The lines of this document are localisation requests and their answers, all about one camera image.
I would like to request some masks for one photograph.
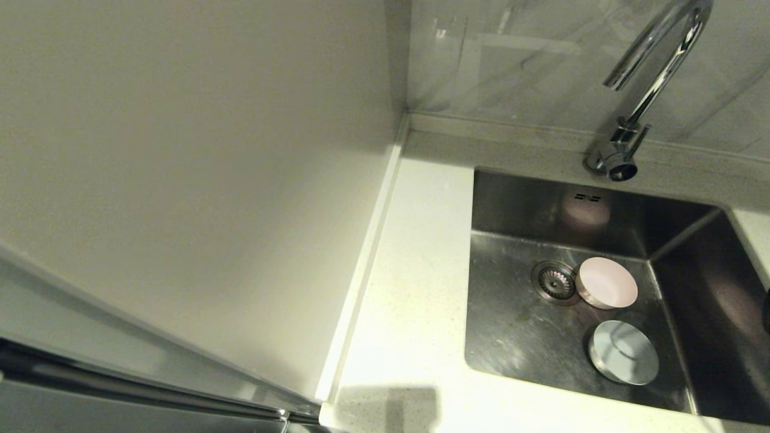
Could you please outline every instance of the marble tile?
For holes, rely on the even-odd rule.
[[[677,42],[674,31],[623,92],[601,84],[666,1],[414,2],[410,108],[606,133]],[[770,2],[718,2],[698,46],[646,115],[650,138],[740,153],[766,136],[768,21]]]
[[[760,139],[741,152],[742,155],[770,161],[770,139]]]

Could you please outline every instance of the faucet spout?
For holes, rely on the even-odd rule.
[[[647,92],[639,100],[634,111],[629,116],[618,118],[618,129],[610,142],[599,146],[586,157],[584,165],[589,171],[607,174],[610,180],[615,181],[628,180],[636,174],[636,165],[633,163],[632,156],[650,128],[649,125],[642,126],[641,117],[649,110],[650,105],[657,99],[661,90],[668,84],[698,41],[711,15],[713,5],[713,0],[672,0],[652,19],[612,69],[604,85],[620,91],[677,23],[685,18],[688,20],[680,42],[648,87]],[[606,159],[611,159],[612,165],[615,166],[610,166],[610,161]]]

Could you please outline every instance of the white wall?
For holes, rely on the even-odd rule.
[[[8,3],[3,248],[313,395],[400,116],[383,4]]]
[[[620,93],[602,82],[669,1],[414,2],[410,108],[606,134],[650,79],[639,74]],[[653,125],[648,138],[770,160],[770,2],[714,3],[703,36],[644,119]]]

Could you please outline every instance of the sink drain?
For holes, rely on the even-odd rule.
[[[562,262],[544,261],[532,270],[532,284],[545,299],[556,304],[573,304],[575,295],[574,271]]]

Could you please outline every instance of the stainless steel sink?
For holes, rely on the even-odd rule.
[[[539,263],[562,263],[568,274],[595,256],[631,272],[634,305],[598,310],[577,294],[552,301],[550,290],[537,289],[552,284],[551,295],[566,297],[570,285],[538,279]],[[770,425],[766,296],[716,206],[476,172],[465,345],[476,370]],[[589,361],[588,338],[610,319],[652,341],[660,372],[650,384],[614,383]]]

